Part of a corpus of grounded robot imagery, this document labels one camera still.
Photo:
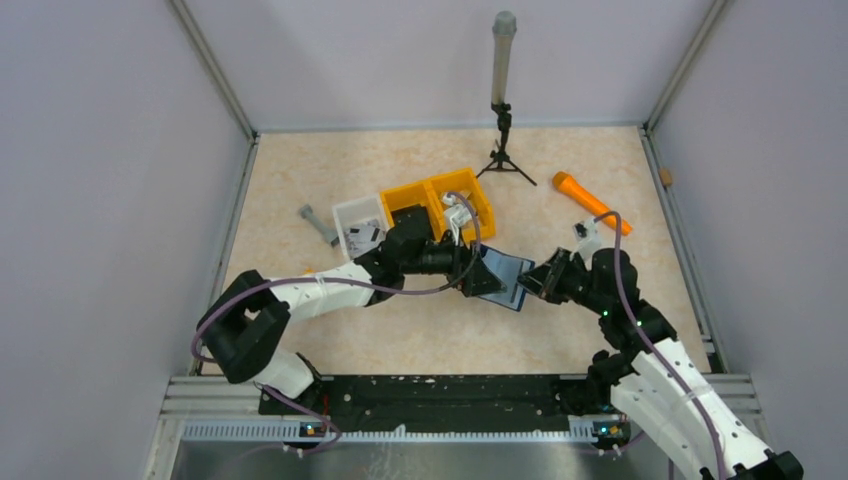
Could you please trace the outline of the blue leather card holder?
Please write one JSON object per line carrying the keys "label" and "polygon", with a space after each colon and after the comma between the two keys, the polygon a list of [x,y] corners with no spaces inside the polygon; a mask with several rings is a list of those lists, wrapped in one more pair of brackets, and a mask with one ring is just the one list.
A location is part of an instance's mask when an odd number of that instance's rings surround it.
{"label": "blue leather card holder", "polygon": [[526,290],[518,284],[518,277],[533,269],[533,260],[509,255],[488,245],[481,246],[485,266],[505,285],[505,290],[480,296],[481,300],[520,312],[526,298]]}

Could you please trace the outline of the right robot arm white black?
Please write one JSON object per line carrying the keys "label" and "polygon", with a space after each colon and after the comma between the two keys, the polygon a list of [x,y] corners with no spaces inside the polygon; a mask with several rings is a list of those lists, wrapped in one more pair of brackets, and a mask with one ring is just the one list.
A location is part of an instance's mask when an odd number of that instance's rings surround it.
{"label": "right robot arm white black", "polygon": [[518,277],[541,300],[573,302],[598,314],[614,351],[598,353],[588,369],[589,404],[633,420],[685,478],[803,478],[792,452],[774,450],[725,403],[637,282],[628,254],[616,248],[596,251],[589,263],[558,249]]}

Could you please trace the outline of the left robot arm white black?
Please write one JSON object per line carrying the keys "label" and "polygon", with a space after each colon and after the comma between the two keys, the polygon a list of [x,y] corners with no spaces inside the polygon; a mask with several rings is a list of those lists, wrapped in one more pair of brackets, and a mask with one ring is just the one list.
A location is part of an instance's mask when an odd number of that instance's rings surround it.
{"label": "left robot arm white black", "polygon": [[317,375],[305,358],[284,350],[286,328],[336,310],[370,307],[407,294],[409,275],[442,275],[466,297],[499,294],[506,284],[483,261],[482,247],[462,234],[436,235],[421,207],[401,218],[371,250],[324,272],[271,280],[239,274],[198,322],[192,349],[204,351],[232,384],[257,383],[282,394],[297,413],[319,404]]}

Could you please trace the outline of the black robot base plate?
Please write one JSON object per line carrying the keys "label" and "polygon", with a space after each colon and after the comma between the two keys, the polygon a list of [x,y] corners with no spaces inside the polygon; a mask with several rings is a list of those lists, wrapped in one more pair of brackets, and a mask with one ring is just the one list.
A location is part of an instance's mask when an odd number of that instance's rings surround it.
{"label": "black robot base plate", "polygon": [[336,375],[295,400],[345,433],[566,431],[581,417],[614,414],[583,375]]}

